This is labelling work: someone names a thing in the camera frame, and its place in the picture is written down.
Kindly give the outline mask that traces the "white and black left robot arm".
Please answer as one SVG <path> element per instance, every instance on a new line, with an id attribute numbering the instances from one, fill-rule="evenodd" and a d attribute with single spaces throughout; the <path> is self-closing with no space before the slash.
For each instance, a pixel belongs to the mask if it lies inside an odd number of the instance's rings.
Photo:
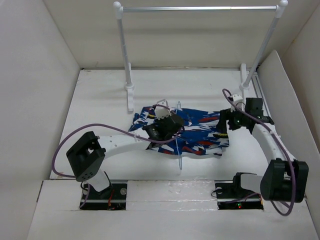
<path id="1" fill-rule="evenodd" d="M 86 182 L 100 198 L 111 194 L 111 182 L 101 165 L 106 158 L 126 152 L 159 148 L 174 141 L 184 127 L 184 120 L 175 113 L 150 125 L 121 134 L 97 136 L 86 132 L 66 152 L 77 182 Z"/>

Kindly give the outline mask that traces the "blue patterned trousers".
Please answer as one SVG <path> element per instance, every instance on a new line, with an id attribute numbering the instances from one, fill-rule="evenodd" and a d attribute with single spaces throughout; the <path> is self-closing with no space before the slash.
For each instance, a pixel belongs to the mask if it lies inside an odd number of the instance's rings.
<path id="1" fill-rule="evenodd" d="M 184 120 L 184 130 L 176 140 L 153 150 L 172 156 L 218 156 L 229 147 L 227 133 L 217 129 L 220 119 L 218 111 L 203 111 L 190 108 L 171 108 L 171 111 Z"/>

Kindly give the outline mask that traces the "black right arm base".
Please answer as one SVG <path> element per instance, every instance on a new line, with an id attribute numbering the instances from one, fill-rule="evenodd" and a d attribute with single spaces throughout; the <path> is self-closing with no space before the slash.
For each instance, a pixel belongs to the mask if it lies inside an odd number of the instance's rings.
<path id="1" fill-rule="evenodd" d="M 211 196 L 217 201 L 218 210 L 263 210 L 261 196 L 241 187 L 241 176 L 244 172 L 237 172 L 232 180 L 215 180 L 215 190 Z"/>

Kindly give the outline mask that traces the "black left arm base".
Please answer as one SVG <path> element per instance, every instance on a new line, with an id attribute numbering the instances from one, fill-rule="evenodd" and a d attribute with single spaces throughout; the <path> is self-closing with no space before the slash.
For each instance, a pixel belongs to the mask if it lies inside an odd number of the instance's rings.
<path id="1" fill-rule="evenodd" d="M 84 211 L 123 211 L 127 203 L 127 181 L 114 181 L 102 192 L 97 192 L 86 182 L 81 183 L 82 189 L 79 209 Z"/>

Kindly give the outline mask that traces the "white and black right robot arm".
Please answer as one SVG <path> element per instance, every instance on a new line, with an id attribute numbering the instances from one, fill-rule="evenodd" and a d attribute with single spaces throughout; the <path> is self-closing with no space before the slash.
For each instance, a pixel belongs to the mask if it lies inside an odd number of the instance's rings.
<path id="1" fill-rule="evenodd" d="M 263 100 L 246 98 L 244 110 L 239 108 L 242 97 L 227 97 L 231 107 L 220 111 L 217 129 L 225 134 L 228 130 L 242 127 L 257 140 L 267 160 L 267 169 L 259 176 L 256 192 L 267 201 L 300 203 L 305 197 L 309 166 L 298 161 L 284 146 L 277 134 L 271 117 L 265 116 Z"/>

